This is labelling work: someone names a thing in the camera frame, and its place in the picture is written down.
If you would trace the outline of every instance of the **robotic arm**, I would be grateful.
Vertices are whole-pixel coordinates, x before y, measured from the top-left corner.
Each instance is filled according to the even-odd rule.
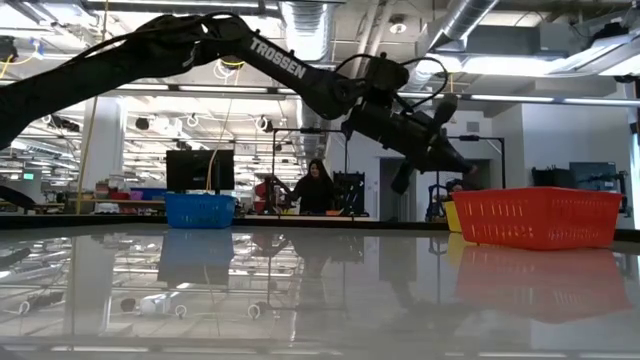
[[[434,119],[414,113],[396,94],[409,77],[406,63],[388,60],[385,54],[370,57],[365,77],[348,79],[336,71],[354,57],[365,55],[351,57],[336,71],[316,69],[297,59],[293,51],[286,52],[259,31],[252,31],[232,13],[160,16],[60,67],[1,87],[0,148],[9,146],[35,119],[141,78],[186,73],[225,56],[235,56],[289,87],[324,119],[348,114],[342,124],[348,136],[360,132],[405,155],[412,168],[422,172],[434,167],[461,172],[471,169],[441,133],[441,126],[455,111],[455,96],[445,98]],[[405,111],[394,113],[394,100],[404,104]]]

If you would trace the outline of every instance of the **long dark hair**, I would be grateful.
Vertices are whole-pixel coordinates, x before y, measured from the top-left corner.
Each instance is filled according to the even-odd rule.
[[[324,167],[324,164],[320,159],[311,160],[311,162],[309,163],[309,168],[307,169],[306,176],[311,177],[311,166],[313,165],[315,165],[318,168],[318,171],[320,172],[320,180],[322,180],[323,182],[327,182],[327,181],[332,182],[331,178],[329,177],[329,173],[327,173],[327,169]]]

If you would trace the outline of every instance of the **woman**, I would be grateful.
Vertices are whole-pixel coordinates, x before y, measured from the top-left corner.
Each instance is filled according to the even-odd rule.
[[[309,164],[309,172],[298,181],[293,189],[292,200],[300,200],[300,214],[326,214],[331,210],[333,181],[327,174],[322,161],[314,159]]]

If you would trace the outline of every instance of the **reflective table surface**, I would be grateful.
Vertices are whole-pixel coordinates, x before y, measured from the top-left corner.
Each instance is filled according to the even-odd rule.
[[[0,359],[640,359],[640,247],[127,225],[0,232]]]

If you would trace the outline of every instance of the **orange plastic basket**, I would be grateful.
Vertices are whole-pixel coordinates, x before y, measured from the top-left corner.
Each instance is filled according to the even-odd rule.
[[[531,250],[611,245],[621,199],[552,187],[453,193],[465,240]]]

